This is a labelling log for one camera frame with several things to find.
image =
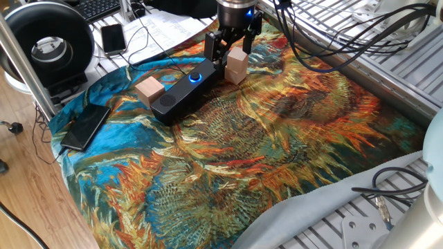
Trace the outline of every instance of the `wooden cube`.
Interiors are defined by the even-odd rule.
[[[224,79],[232,82],[234,84],[239,84],[242,80],[246,78],[246,69],[244,69],[242,72],[236,72],[232,71],[228,68],[228,66],[224,69]]]
[[[136,92],[138,99],[147,107],[165,93],[165,87],[154,77],[149,77],[146,80],[136,85]]]
[[[239,47],[234,47],[228,54],[228,68],[242,75],[248,68],[249,56]]]

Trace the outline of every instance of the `sunflower pattern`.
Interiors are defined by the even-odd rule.
[[[186,72],[204,59],[201,35],[175,50]],[[171,127],[134,89],[150,76],[171,87],[182,75],[166,67],[168,58],[139,66],[145,73],[120,68],[51,120],[57,153],[88,103],[111,108],[85,152],[59,159],[101,248],[229,248],[276,203],[422,147],[420,127],[340,73],[305,69],[268,23],[247,78],[222,80]]]

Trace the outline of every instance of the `keyboard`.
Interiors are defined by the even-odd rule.
[[[86,0],[74,7],[87,21],[95,21],[120,10],[119,0]]]

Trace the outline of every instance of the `black smartphone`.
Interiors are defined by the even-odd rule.
[[[111,109],[97,104],[88,104],[65,135],[61,146],[83,151],[95,136]]]
[[[121,24],[103,26],[100,30],[105,55],[117,55],[126,50],[125,34]]]

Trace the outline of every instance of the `black cable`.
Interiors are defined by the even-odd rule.
[[[403,172],[403,173],[409,174],[409,175],[415,177],[416,179],[420,180],[422,183],[420,183],[419,185],[416,185],[414,187],[409,187],[404,190],[393,190],[393,191],[378,190],[377,189],[377,178],[380,176],[380,174],[382,174],[384,172],[390,172],[390,171]],[[398,197],[397,195],[405,195],[406,196],[407,194],[420,191],[426,187],[427,183],[428,183],[428,180],[426,178],[424,178],[422,175],[417,174],[409,169],[404,169],[401,167],[387,167],[387,168],[379,170],[372,177],[373,189],[362,188],[362,187],[353,187],[352,191],[360,192],[363,194],[369,194],[368,196],[366,196],[369,199],[373,199],[377,196],[384,196],[386,198],[399,201],[400,203],[403,203],[404,205],[410,207],[412,205],[412,201],[415,200],[418,196],[402,198],[402,197]]]
[[[383,196],[394,196],[394,195],[410,194],[413,192],[420,191],[426,187],[426,184],[428,184],[428,181],[420,183],[419,185],[416,185],[414,187],[406,188],[404,190],[371,190],[364,187],[353,187],[351,190],[355,192],[360,192],[362,194],[378,194]]]
[[[365,46],[362,46],[361,48],[359,48],[358,53],[351,57],[349,60],[347,60],[346,62],[342,63],[340,66],[337,66],[335,68],[331,68],[331,69],[327,69],[327,70],[322,70],[322,69],[317,69],[317,68],[313,68],[310,65],[308,65],[307,63],[305,63],[303,60],[304,58],[301,58],[298,54],[298,52],[295,49],[295,45],[294,45],[294,41],[292,41],[291,39],[291,35],[289,33],[289,28],[287,27],[287,21],[286,21],[286,15],[284,14],[284,8],[282,8],[281,10],[281,15],[282,15],[282,20],[286,25],[282,24],[282,20],[280,20],[280,15],[278,13],[278,7],[277,4],[275,2],[275,0],[273,0],[274,2],[274,6],[275,6],[275,11],[277,14],[277,19],[278,22],[280,24],[280,26],[283,29],[283,33],[284,35],[287,37],[289,44],[291,46],[292,51],[294,52],[294,55],[296,56],[296,59],[305,67],[307,67],[308,69],[312,70],[312,71],[316,71],[319,73],[330,73],[332,71],[336,71],[339,69],[342,69],[344,66],[347,66],[348,64],[350,64],[351,62],[353,62],[354,60],[356,60],[360,55],[362,55],[363,53],[365,53],[366,51],[368,51],[369,48],[371,48],[372,46],[374,46],[377,42],[380,42],[382,39],[384,39],[385,37],[387,37],[388,35],[392,34],[393,32],[395,32],[397,29],[401,28],[402,26],[404,26],[405,24],[407,24],[408,22],[411,22],[413,20],[415,20],[416,18],[420,18],[422,16],[425,15],[434,15],[435,14],[435,7],[427,5],[427,4],[421,4],[421,3],[416,3],[413,5],[409,5],[409,6],[405,6],[403,8],[400,8],[394,12],[391,12],[387,15],[382,16],[382,18],[380,18],[378,21],[376,21],[374,24],[372,24],[371,26],[369,26],[368,28],[366,28],[364,31],[362,31],[359,35],[357,35],[356,37],[354,37],[354,39],[352,39],[351,41],[349,41],[346,46],[338,49],[338,50],[332,50],[322,44],[317,44],[311,37],[309,37],[307,34],[305,34],[303,32],[303,30],[301,30],[301,28],[298,26],[297,23],[293,22],[293,25],[300,31],[300,33],[305,36],[309,41],[314,42],[315,44],[319,45],[321,48],[326,49],[326,50],[331,50],[334,54],[335,53],[340,53],[342,51],[344,51],[346,48],[349,48],[349,46],[354,43],[361,35],[363,35],[364,33],[368,32],[370,29],[372,29],[375,25],[377,25],[379,22],[383,21],[384,19],[389,18],[392,15],[397,14],[398,12],[401,12],[403,10],[407,10],[407,9],[411,9],[411,8],[424,8],[424,9],[420,9],[420,10],[415,10],[414,12],[406,15],[405,17],[401,18],[399,21],[396,21],[393,25],[391,25],[389,28],[387,28],[386,30],[384,30],[381,34],[377,35],[372,41],[369,41],[367,44],[365,44]],[[289,11],[287,10],[289,17],[292,19],[291,13],[289,13]]]
[[[416,18],[419,17],[423,17],[424,15],[432,15],[433,12],[427,9],[423,9],[423,10],[416,10],[412,13],[407,14],[405,17],[402,17],[399,21],[396,21],[393,25],[389,26],[387,29],[385,29],[382,33],[378,34],[373,40],[369,41],[356,55],[354,55],[353,57],[351,57],[350,59],[348,59],[346,62],[342,63],[341,65],[334,67],[334,68],[330,68],[330,69],[317,69],[314,68],[310,65],[308,65],[306,62],[303,61],[303,58],[301,58],[297,52],[297,50],[295,49],[294,45],[293,45],[293,41],[291,39],[291,36],[288,35],[289,34],[289,29],[287,27],[287,21],[286,21],[286,16],[284,14],[284,10],[282,9],[282,20],[284,23],[286,23],[286,26],[282,25],[282,22],[280,20],[280,15],[277,14],[277,18],[279,21],[279,24],[282,26],[283,31],[284,31],[284,35],[287,37],[287,39],[289,40],[289,43],[291,45],[291,49],[294,53],[294,55],[296,56],[296,59],[306,68],[308,68],[309,70],[312,71],[316,71],[318,73],[330,73],[333,71],[337,71],[342,69],[343,67],[347,66],[348,64],[352,63],[354,60],[356,60],[359,56],[361,56],[362,54],[364,54],[364,52],[369,49],[372,45],[376,44],[377,42],[380,42],[382,39],[384,39],[385,37],[387,37],[388,35],[392,34],[393,32],[395,32],[396,30],[398,30],[399,28],[401,28],[404,24],[407,24],[408,22],[411,22],[413,20],[415,20]]]
[[[35,149],[35,155],[43,162],[45,162],[47,165],[52,165],[53,163],[55,163],[55,161],[63,154],[64,150],[66,149],[65,147],[62,148],[62,150],[60,150],[57,158],[54,159],[53,162],[48,162],[46,160],[44,160],[42,157],[40,157],[38,150],[37,150],[37,145],[35,145],[35,139],[34,139],[34,133],[35,133],[35,125],[37,124],[37,114],[39,113],[39,108],[38,106],[35,107],[35,121],[34,121],[34,127],[33,127],[33,135],[32,135],[32,139],[33,139],[33,145],[34,145],[34,149]]]
[[[0,201],[0,211],[3,212],[11,221],[17,224],[21,229],[27,232],[39,244],[39,246],[42,249],[49,249],[48,245],[44,243],[43,239],[40,238],[38,234],[34,232],[34,230],[30,229],[28,225],[26,225],[23,221],[17,218],[8,208],[5,207],[5,205],[3,205],[1,201]]]
[[[348,43],[346,44],[346,46],[344,46],[343,48],[341,48],[341,49],[339,49],[339,50],[329,49],[328,47],[326,47],[326,46],[324,46],[324,45],[322,45],[322,44],[318,44],[318,43],[317,43],[316,41],[314,41],[309,35],[307,35],[307,34],[301,29],[300,26],[298,26],[298,24],[295,22],[295,19],[292,18],[291,13],[289,13],[289,11],[288,11],[288,15],[289,15],[289,17],[291,18],[291,20],[292,20],[292,22],[293,22],[293,25],[298,29],[298,31],[300,32],[300,34],[302,34],[302,35],[303,35],[306,39],[308,39],[310,42],[316,44],[317,46],[320,46],[320,47],[323,48],[323,49],[327,49],[327,50],[335,51],[335,52],[339,53],[339,52],[343,51],[344,48],[346,48],[346,47],[348,47],[350,44],[354,43],[359,37],[361,37],[362,35],[364,35],[366,32],[370,31],[370,30],[371,30],[372,28],[374,28],[377,24],[381,23],[382,21],[386,20],[387,18],[389,18],[389,17],[391,17],[391,16],[393,16],[393,15],[399,13],[399,12],[405,11],[405,10],[415,10],[415,11],[417,11],[417,10],[418,10],[417,8],[430,9],[430,10],[433,11],[433,13],[435,13],[435,7],[430,6],[430,5],[428,5],[428,4],[417,3],[417,4],[411,4],[411,5],[409,5],[409,6],[405,6],[405,7],[403,7],[403,8],[399,8],[399,9],[397,9],[397,10],[391,12],[391,13],[388,13],[388,14],[385,14],[385,15],[381,15],[381,16],[379,16],[379,17],[372,18],[372,19],[367,20],[367,21],[365,21],[365,22],[363,22],[363,23],[357,23],[357,24],[354,24],[354,25],[352,25],[352,26],[350,26],[350,27],[347,27],[347,28],[344,28],[344,29],[342,29],[342,30],[351,29],[351,28],[353,28],[353,27],[356,27],[356,26],[358,26],[358,25],[364,24],[364,23],[366,23],[366,22],[374,21],[374,20],[376,20],[376,19],[379,19],[378,21],[376,21],[375,23],[373,23],[372,25],[370,25],[369,27],[367,27],[364,31],[361,31],[361,32],[360,32],[360,33],[359,33],[359,34],[358,34],[358,35],[357,35],[352,41],[348,42]],[[306,21],[303,21],[303,22],[304,22],[305,24],[307,24],[309,27],[311,27],[311,28],[313,28],[314,30],[316,30],[317,32],[319,32],[319,33],[321,33],[321,34],[323,34],[323,35],[326,35],[326,36],[330,36],[330,34],[328,34],[328,33],[324,32],[324,31],[321,31],[321,30],[317,29],[315,26],[313,26],[313,25],[307,23]],[[346,53],[354,53],[354,52],[357,52],[357,50],[346,51]]]
[[[297,18],[297,17],[296,17],[296,14],[295,14],[295,11],[293,10],[293,14],[292,14],[292,15],[294,16],[294,18],[292,18],[292,15],[291,15],[289,12],[288,12],[288,14],[289,14],[289,16],[291,17],[291,20],[292,20],[292,23],[293,23],[293,31],[294,31],[294,28],[297,26],[297,25],[296,25],[296,21],[295,21],[295,19]],[[347,44],[343,44],[343,42],[341,42],[341,41],[339,41],[339,40],[336,40],[336,38],[337,38],[338,35],[339,35],[341,32],[343,32],[344,30],[352,29],[352,28],[354,28],[354,27],[356,27],[356,26],[359,26],[359,25],[361,25],[361,24],[368,23],[368,22],[370,22],[370,21],[374,21],[374,20],[379,19],[379,18],[382,18],[382,17],[383,17],[383,16],[378,16],[378,17],[375,17],[375,18],[369,19],[369,20],[364,21],[364,22],[356,23],[356,24],[354,24],[354,25],[352,25],[352,26],[342,28],[342,29],[339,30],[334,36],[332,36],[332,34],[329,34],[329,33],[327,33],[327,32],[324,32],[323,30],[319,30],[317,27],[315,27],[315,26],[309,24],[308,22],[306,22],[306,21],[304,21],[304,20],[302,20],[302,19],[301,19],[301,21],[302,21],[303,23],[307,24],[309,27],[313,28],[313,29],[314,29],[315,31],[317,31],[318,33],[320,33],[320,34],[322,34],[322,35],[324,35],[324,36],[327,36],[327,37],[329,37],[329,38],[332,37],[331,43],[330,43],[327,47],[323,47],[323,48],[324,48],[324,50],[337,51],[337,50],[334,50],[334,49],[330,48],[330,46],[332,45],[332,42],[338,42],[338,43],[344,45],[344,47],[349,47],[349,48],[354,48],[354,49],[359,49],[359,48],[352,47],[352,46],[350,46],[350,44],[354,44],[354,45],[357,45],[357,46],[365,46],[365,44],[358,43],[357,41],[351,42],[350,40],[340,38],[340,39],[342,39],[343,41],[347,42]],[[427,25],[427,21],[424,22],[424,25],[423,25],[422,30],[421,30],[420,32],[422,32],[423,29],[426,28],[426,25]],[[299,31],[302,33],[302,35],[304,35],[306,38],[308,38],[311,42],[314,42],[314,43],[315,43],[316,45],[318,45],[318,46],[323,46],[322,44],[317,44],[316,41],[312,40],[309,36],[307,36],[301,28],[299,29]],[[359,33],[359,34],[356,36],[356,38],[358,39],[359,37],[361,37],[362,35],[364,35],[364,33],[366,33],[366,31],[369,31],[369,30],[364,30],[364,31],[362,31],[361,33]],[[410,41],[404,41],[404,42],[400,42],[400,43],[397,43],[397,44],[391,44],[391,45],[376,45],[376,44],[375,44],[375,45],[372,45],[372,47],[381,47],[381,48],[384,48],[384,47],[387,47],[387,46],[406,45],[406,44],[409,44],[409,42],[410,42]],[[346,52],[344,52],[344,53],[351,53],[351,52],[356,52],[356,51],[346,51]],[[371,50],[368,50],[367,52],[369,52],[369,53],[371,53],[371,52],[372,52],[372,53],[396,53],[397,51],[380,52],[380,51],[371,51]]]
[[[411,171],[409,169],[404,169],[402,167],[387,167],[384,169],[379,170],[377,173],[375,173],[374,177],[372,177],[372,187],[377,187],[377,178],[380,176],[380,174],[384,173],[384,172],[391,172],[391,171],[396,171],[396,172],[403,172],[406,174],[409,174],[411,176],[414,176],[416,179],[420,180],[423,183],[427,183],[428,179],[424,178],[422,175],[415,173],[414,171]]]
[[[120,56],[129,64],[129,66],[131,67],[131,69],[132,70],[135,70],[135,71],[139,71],[139,72],[148,72],[148,71],[152,71],[152,70],[159,70],[159,69],[170,69],[170,70],[176,70],[176,71],[178,71],[178,72],[183,72],[182,70],[179,70],[179,69],[177,69],[177,68],[170,68],[170,67],[157,67],[157,68],[151,68],[151,69],[138,69],[138,68],[136,68],[136,67],[134,67],[134,65],[133,64],[131,64],[131,63],[129,63],[129,60],[128,59],[126,59],[125,57],[123,57],[121,54],[120,54]]]
[[[146,8],[143,4],[141,4],[141,3],[138,3],[138,4],[140,4],[141,6],[143,6],[144,9],[145,9],[145,11],[147,11],[147,8]],[[131,8],[131,11],[132,11],[133,13],[135,13],[135,12],[134,12],[134,9],[132,8],[131,3],[128,2],[128,5],[129,5],[129,7]],[[130,61],[131,61],[131,56],[134,55],[134,54],[136,54],[136,53],[138,53],[138,52],[140,52],[140,51],[142,51],[143,49],[145,49],[145,48],[147,47],[147,45],[148,45],[148,40],[149,40],[149,36],[150,36],[151,39],[157,44],[157,46],[159,46],[159,48],[161,48],[161,50],[165,53],[165,55],[166,55],[166,56],[172,61],[172,63],[178,68],[178,70],[179,70],[181,73],[183,73],[184,75],[186,75],[186,73],[183,72],[183,70],[181,70],[180,66],[179,66],[179,65],[178,65],[178,64],[177,64],[177,63],[171,58],[171,56],[170,56],[170,55],[169,55],[169,54],[163,49],[163,47],[160,46],[160,44],[155,40],[155,38],[151,35],[151,33],[149,32],[149,30],[148,30],[147,27],[145,26],[145,24],[143,24],[143,22],[141,21],[141,19],[138,18],[138,20],[140,21],[141,25],[146,29],[146,32],[147,32],[146,46],[145,46],[144,48],[142,48],[142,49],[140,49],[140,50],[138,50],[138,51],[132,53],[132,54],[127,58],[128,64],[131,66],[131,68],[134,69],[134,67],[133,67],[133,66],[131,65],[131,63],[130,63]]]

